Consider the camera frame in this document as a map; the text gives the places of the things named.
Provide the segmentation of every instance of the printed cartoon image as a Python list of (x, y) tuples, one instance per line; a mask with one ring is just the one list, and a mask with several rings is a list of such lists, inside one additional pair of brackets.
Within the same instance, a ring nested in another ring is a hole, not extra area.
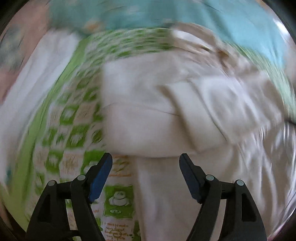
[(72, 97), (69, 102), (73, 104), (81, 104), (83, 101), (83, 96), (84, 96), (83, 90), (75, 91), (74, 93), (72, 93)]
[(50, 146), (52, 144), (52, 141), (53, 141), (56, 133), (57, 133), (57, 128), (49, 128), (42, 140), (42, 145), (43, 146)]
[(55, 135), (55, 146), (59, 148), (64, 148), (66, 144), (66, 140), (68, 139), (68, 135), (71, 129), (68, 126), (60, 126), (58, 128), (57, 134)]
[(81, 174), (86, 174), (91, 166), (97, 165), (105, 151), (103, 150), (92, 150), (86, 151), (83, 156), (83, 163), (80, 169)]
[(93, 63), (91, 64), (91, 67), (101, 65), (104, 62), (104, 57), (100, 56), (98, 57)]
[(106, 240), (133, 241), (133, 238), (139, 233), (139, 223), (134, 220), (114, 220), (110, 217), (102, 218), (102, 223), (102, 228), (104, 230), (102, 234)]
[(91, 123), (95, 103), (82, 103), (76, 112), (74, 124)]
[(81, 79), (85, 75), (86, 70), (79, 70), (75, 78)]
[(109, 177), (131, 177), (131, 169), (129, 168), (130, 162), (125, 156), (113, 157), (113, 166)]
[(50, 150), (44, 165), (46, 170), (54, 174), (59, 174), (59, 163), (61, 162), (62, 158), (63, 151)]
[(65, 199), (66, 207), (67, 208), (72, 208), (72, 201), (71, 199)]
[(133, 186), (105, 186), (104, 216), (133, 218)]
[(67, 148), (82, 147), (85, 142), (85, 137), (86, 137), (88, 128), (89, 128), (88, 125), (74, 126), (70, 133), (66, 147)]
[(129, 200), (126, 197), (126, 193), (123, 191), (115, 192), (113, 197), (109, 198), (109, 203), (114, 206), (126, 206), (129, 205)]
[(49, 153), (49, 149), (42, 147), (42, 146), (36, 146), (33, 154), (33, 163), (35, 170), (42, 170), (45, 171), (44, 163), (47, 160), (47, 156)]
[(79, 105), (66, 106), (61, 114), (59, 122), (61, 125), (71, 125), (75, 118), (75, 114), (79, 108)]
[(31, 198), (28, 200), (26, 207), (25, 207), (25, 216), (26, 216), (26, 218), (28, 217), (29, 220), (32, 216), (32, 213), (33, 213), (35, 207), (36, 207), (36, 204), (39, 200), (40, 195), (35, 192), (32, 192), (30, 197)]
[(80, 174), (80, 167), (83, 162), (83, 155), (80, 153), (64, 152), (63, 159), (59, 165), (60, 176), (63, 178), (75, 178)]
[(67, 208), (67, 215), (68, 215), (70, 229), (77, 230), (76, 220), (75, 220), (75, 216), (72, 208)]
[(81, 238), (79, 237), (79, 236), (77, 236), (77, 237), (73, 237), (72, 238), (74, 241), (81, 241)]
[(107, 53), (112, 54), (112, 53), (116, 53), (118, 51), (118, 46), (117, 45), (112, 45), (111, 47), (109, 47), (109, 49), (107, 50)]

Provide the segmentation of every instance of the green patterned fabric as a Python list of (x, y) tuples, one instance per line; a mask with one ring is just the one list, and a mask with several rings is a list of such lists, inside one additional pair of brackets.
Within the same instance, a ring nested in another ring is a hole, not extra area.
[(285, 42), (256, 0), (51, 0), (51, 24), (85, 34), (196, 23), (282, 66)]
[[(84, 174), (105, 152), (101, 112), (101, 67), (107, 61), (168, 51), (169, 29), (140, 28), (105, 31), (82, 40), (71, 62), (37, 111), (25, 136), (4, 202), (16, 221), (27, 229), (33, 209), (49, 180), (65, 182)], [(295, 102), (281, 69), (259, 54), (235, 48), (264, 69), (275, 83), (294, 118)], [(117, 157), (104, 190), (92, 205), (97, 224), (108, 240), (141, 240), (135, 211), (129, 160)], [(71, 202), (66, 203), (75, 229)]]

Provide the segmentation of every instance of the fabric fold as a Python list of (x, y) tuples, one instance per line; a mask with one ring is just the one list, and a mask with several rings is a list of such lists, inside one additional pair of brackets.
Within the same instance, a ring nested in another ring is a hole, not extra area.
[(109, 105), (104, 115), (104, 141), (111, 153), (173, 157), (195, 152), (177, 115), (128, 104)]
[(168, 84), (172, 102), (182, 118), (196, 151), (229, 142), (283, 121), (283, 103), (266, 75), (251, 81), (210, 76)]

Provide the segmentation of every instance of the white sheet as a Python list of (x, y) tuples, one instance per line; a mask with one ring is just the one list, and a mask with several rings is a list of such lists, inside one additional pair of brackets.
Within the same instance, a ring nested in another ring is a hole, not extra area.
[[(267, 236), (277, 232), (296, 206), (295, 131), (293, 124), (281, 123), (269, 131), (249, 136), (238, 145), (190, 155), (206, 174), (220, 181), (242, 179), (246, 183)], [(142, 240), (186, 240), (200, 205), (190, 195), (178, 157), (134, 158), (133, 161)], [(219, 237), (225, 203), (221, 201), (213, 241)]]
[[(191, 34), (200, 30), (183, 27)], [(139, 202), (135, 205), (141, 217), (142, 240), (180, 241), (190, 233), (200, 206), (192, 199), (179, 169), (182, 153), (188, 153), (206, 174), (220, 181), (242, 179), (256, 202), (267, 236), (272, 235), (296, 206), (296, 134), (294, 126), (284, 122), (282, 100), (265, 73), (208, 32), (195, 33), (204, 37), (195, 43), (191, 35), (177, 33), (182, 39), (175, 46), (183, 50), (129, 57), (103, 67), (105, 142), (112, 153), (137, 156), (133, 158), (135, 200)], [(174, 74), (163, 74), (162, 66)], [(227, 93), (219, 95), (219, 81), (231, 78), (236, 86), (222, 85), (221, 90)], [(194, 86), (191, 95), (179, 86), (189, 82)], [(165, 91), (172, 95), (168, 86), (174, 86), (171, 101)], [(236, 106), (238, 99), (243, 101), (242, 108)], [(205, 110), (203, 117), (208, 117), (203, 123), (196, 117), (200, 109)], [(186, 129), (184, 122), (191, 122), (191, 126)], [(202, 129), (209, 123), (215, 123), (220, 132), (224, 130), (226, 141), (221, 141), (223, 135), (209, 131), (213, 126)], [(240, 132), (240, 125), (247, 130)], [(198, 148), (196, 143), (202, 142), (205, 145)], [(218, 239), (223, 222), (222, 203), (212, 240)]]
[(0, 107), (0, 182), (5, 186), (6, 172), (15, 160), (31, 116), (59, 78), (74, 53), (79, 37), (67, 31), (48, 31)]

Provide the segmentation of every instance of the pink surface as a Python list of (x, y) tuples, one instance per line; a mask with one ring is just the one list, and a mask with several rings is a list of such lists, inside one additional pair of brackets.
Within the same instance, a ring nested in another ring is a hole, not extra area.
[(0, 104), (49, 27), (48, 1), (31, 0), (0, 36)]

